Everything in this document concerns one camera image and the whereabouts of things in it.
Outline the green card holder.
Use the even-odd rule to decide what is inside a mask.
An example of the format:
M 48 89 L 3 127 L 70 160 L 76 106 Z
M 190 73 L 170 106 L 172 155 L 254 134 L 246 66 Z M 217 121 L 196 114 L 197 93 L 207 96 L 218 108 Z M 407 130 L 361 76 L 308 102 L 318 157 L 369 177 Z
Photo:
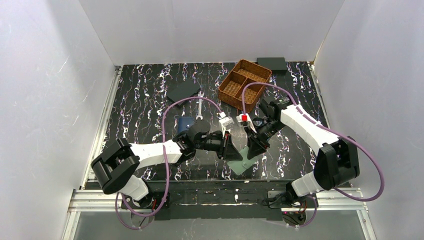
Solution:
M 248 151 L 249 148 L 245 146 L 239 151 L 242 156 L 242 160 L 232 160 L 227 162 L 229 168 L 238 176 L 250 169 L 259 160 L 258 156 L 248 159 Z

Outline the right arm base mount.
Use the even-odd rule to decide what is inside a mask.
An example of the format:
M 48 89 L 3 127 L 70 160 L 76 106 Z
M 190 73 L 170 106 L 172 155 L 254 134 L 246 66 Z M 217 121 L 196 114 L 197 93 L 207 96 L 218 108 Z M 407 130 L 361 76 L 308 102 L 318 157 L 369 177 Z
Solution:
M 308 203 L 311 203 L 311 206 L 313 207 L 313 213 L 309 219 L 306 217 Z M 292 220 L 289 220 L 289 223 L 286 223 L 286 226 L 293 228 L 302 228 L 311 224 L 316 218 L 319 206 L 315 194 L 312 193 L 298 197 L 291 190 L 270 190 L 267 192 L 266 197 L 261 201 L 261 205 L 270 209 L 281 209 L 284 207 L 298 208 L 298 210 L 294 213 L 303 216 L 303 219 L 301 220 L 296 220 L 289 214 L 283 213 L 283 216 L 292 218 Z

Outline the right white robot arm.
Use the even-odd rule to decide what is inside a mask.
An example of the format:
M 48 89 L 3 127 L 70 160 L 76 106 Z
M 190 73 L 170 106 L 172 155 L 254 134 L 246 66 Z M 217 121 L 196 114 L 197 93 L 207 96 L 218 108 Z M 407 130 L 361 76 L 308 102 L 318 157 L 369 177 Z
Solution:
M 286 185 L 283 197 L 297 200 L 309 194 L 331 190 L 360 174 L 356 146 L 334 133 L 322 129 L 320 123 L 285 97 L 279 101 L 261 100 L 259 108 L 264 117 L 251 119 L 240 115 L 241 124 L 247 134 L 247 158 L 263 154 L 269 147 L 269 139 L 283 127 L 297 133 L 313 150 L 315 165 L 312 172 Z

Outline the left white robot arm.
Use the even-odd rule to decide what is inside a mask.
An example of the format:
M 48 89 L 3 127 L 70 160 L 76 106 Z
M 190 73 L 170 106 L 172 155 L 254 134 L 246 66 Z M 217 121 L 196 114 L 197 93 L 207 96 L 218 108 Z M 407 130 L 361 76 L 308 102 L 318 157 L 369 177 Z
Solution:
M 150 190 L 144 180 L 134 175 L 138 169 L 165 162 L 179 165 L 192 159 L 197 150 L 215 152 L 225 161 L 243 160 L 228 128 L 234 120 L 227 116 L 218 123 L 221 129 L 214 132 L 204 119 L 180 123 L 177 134 L 164 143 L 136 144 L 118 138 L 91 162 L 91 169 L 104 194 L 122 193 L 140 201 Z

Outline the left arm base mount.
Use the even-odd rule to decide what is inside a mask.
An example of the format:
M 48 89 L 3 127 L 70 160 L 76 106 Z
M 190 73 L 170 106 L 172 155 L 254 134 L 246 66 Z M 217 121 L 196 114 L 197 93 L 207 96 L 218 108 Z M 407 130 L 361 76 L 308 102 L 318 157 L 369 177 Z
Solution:
M 164 191 L 149 192 L 145 197 L 140 200 L 134 200 L 131 196 L 124 195 L 121 202 L 121 209 L 128 209 L 127 205 L 133 210 L 156 210 L 162 202 Z

